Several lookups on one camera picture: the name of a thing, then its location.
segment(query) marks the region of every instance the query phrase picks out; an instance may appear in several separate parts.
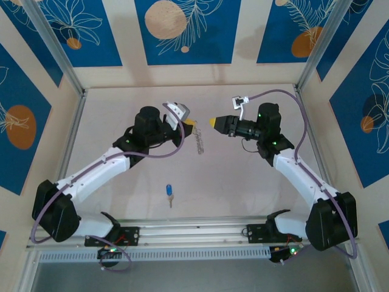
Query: metal spring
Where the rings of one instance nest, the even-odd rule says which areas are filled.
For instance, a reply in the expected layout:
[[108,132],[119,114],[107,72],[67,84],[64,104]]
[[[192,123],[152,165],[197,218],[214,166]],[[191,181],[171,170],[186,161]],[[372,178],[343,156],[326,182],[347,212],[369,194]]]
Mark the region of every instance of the metal spring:
[[194,136],[196,138],[197,152],[201,155],[204,153],[204,143],[201,139],[201,130],[197,129],[197,127],[193,127],[192,133],[194,134]]

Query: white leaf drawing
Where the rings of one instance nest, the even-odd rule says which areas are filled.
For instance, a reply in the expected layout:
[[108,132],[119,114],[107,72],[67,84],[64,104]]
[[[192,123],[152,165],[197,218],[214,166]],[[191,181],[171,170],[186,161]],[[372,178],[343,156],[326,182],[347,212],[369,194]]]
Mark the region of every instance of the white leaf drawing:
[[159,39],[160,52],[158,55],[162,55],[170,49],[177,51],[183,47],[190,48],[198,38],[201,38],[202,32],[207,32],[207,20],[206,16],[211,15],[213,12],[220,8],[223,0],[217,0],[215,6],[211,4],[216,0],[169,0],[175,3],[179,9],[184,13],[186,17],[185,30],[174,38],[161,38]]
[[[8,73],[7,67],[0,67],[0,86],[4,83],[7,78]],[[28,129],[29,126],[26,125],[29,118],[18,119],[17,117],[9,114],[0,103],[0,133],[3,133],[7,128],[12,129],[12,127],[21,127]]]
[[[20,23],[36,31],[21,6],[14,4],[11,0],[0,1],[6,4]],[[85,13],[84,0],[43,0],[37,3],[52,29],[59,31],[59,36],[64,38],[62,43],[65,43],[71,37],[77,41],[92,42],[97,46],[100,44],[100,38],[93,29],[99,28],[103,23],[103,19]]]
[[377,154],[389,150],[389,30],[379,42],[370,67],[374,105],[367,114],[369,130],[377,130]]
[[360,2],[360,1],[353,1],[349,7],[349,9],[347,10],[345,16],[343,17],[343,21],[346,22],[347,24],[349,24],[350,22],[350,17],[352,14],[361,14],[363,13],[366,8],[367,8],[367,4],[370,2],[370,0],[362,0],[363,2]]
[[328,18],[334,9],[337,0],[321,1],[317,10],[312,8],[310,0],[287,0],[285,7],[289,9],[289,14],[293,22],[297,23],[302,32],[309,36],[310,47],[312,48],[317,39],[317,29]]

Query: black mounting bracket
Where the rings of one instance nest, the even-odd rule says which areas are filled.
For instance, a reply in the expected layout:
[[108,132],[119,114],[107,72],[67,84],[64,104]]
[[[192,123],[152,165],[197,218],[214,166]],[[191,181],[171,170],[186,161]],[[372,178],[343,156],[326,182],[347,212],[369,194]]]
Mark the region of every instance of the black mounting bracket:
[[[117,246],[138,246],[139,241],[139,227],[120,227],[117,233],[117,242],[113,241]],[[106,246],[106,243],[103,243],[94,238],[85,238],[84,245],[87,247],[101,247]]]
[[280,233],[275,224],[275,217],[290,210],[280,210],[267,216],[265,224],[248,224],[247,238],[249,243],[281,243],[292,238],[294,242],[302,242],[303,239],[292,234]]

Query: vent slot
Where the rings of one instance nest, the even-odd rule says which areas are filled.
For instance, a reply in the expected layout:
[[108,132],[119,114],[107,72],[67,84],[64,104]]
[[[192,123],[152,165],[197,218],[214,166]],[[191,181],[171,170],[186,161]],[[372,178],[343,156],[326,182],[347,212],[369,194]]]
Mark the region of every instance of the vent slot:
[[[127,250],[133,262],[159,260],[229,260],[229,259],[269,259],[269,247],[243,248],[182,248],[182,249],[130,249]],[[117,254],[106,262],[126,261],[126,257]],[[42,252],[41,263],[77,263],[98,262],[97,250],[46,251]]]

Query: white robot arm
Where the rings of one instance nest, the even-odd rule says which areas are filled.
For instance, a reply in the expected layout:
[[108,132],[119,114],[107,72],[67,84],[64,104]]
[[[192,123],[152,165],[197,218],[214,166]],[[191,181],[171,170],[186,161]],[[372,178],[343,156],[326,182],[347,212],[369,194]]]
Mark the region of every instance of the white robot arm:
[[[244,104],[248,102],[247,97],[234,97],[234,109],[240,109],[242,113]],[[308,239],[314,248],[322,251],[349,239],[343,215],[353,237],[356,237],[354,197],[348,192],[338,192],[314,173],[296,154],[292,143],[280,133],[280,123],[278,105],[273,103],[259,106],[256,122],[244,120],[242,114],[239,117],[223,116],[210,120],[211,126],[222,134],[256,140],[261,157],[291,182],[309,207],[308,214],[298,214],[291,210],[270,214],[265,228],[258,228],[258,237],[270,237],[272,242],[282,242],[287,235],[294,235]]]
[[[48,180],[42,182],[36,193],[32,218],[36,220],[44,212],[40,225],[56,242],[78,235],[94,235],[110,242],[116,241],[120,236],[120,224],[113,217],[104,212],[82,212],[77,210],[78,206],[110,179],[147,157],[150,148],[166,141],[173,141],[178,147],[181,139],[191,134],[191,125],[182,123],[184,133],[177,128],[177,117],[185,120],[189,109],[177,103],[167,103],[167,107],[175,114],[165,115],[163,121],[157,108],[143,107],[135,118],[134,126],[129,127],[101,157],[55,184]],[[47,202],[55,195],[58,197],[45,210]]]

